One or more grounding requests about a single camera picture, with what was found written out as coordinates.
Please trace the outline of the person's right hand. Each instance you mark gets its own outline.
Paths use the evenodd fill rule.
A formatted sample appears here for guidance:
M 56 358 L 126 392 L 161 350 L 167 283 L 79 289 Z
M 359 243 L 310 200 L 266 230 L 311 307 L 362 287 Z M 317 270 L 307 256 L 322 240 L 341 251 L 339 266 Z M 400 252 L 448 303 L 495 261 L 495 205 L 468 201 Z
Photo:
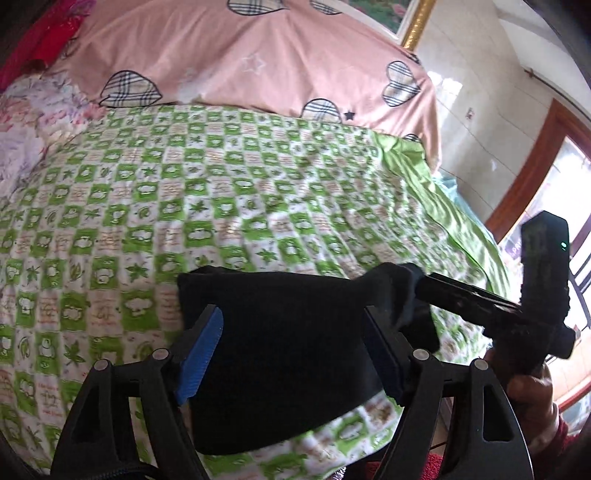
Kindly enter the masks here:
M 513 375 L 505 387 L 531 456 L 541 453 L 556 437 L 560 426 L 559 409 L 546 363 L 534 375 Z

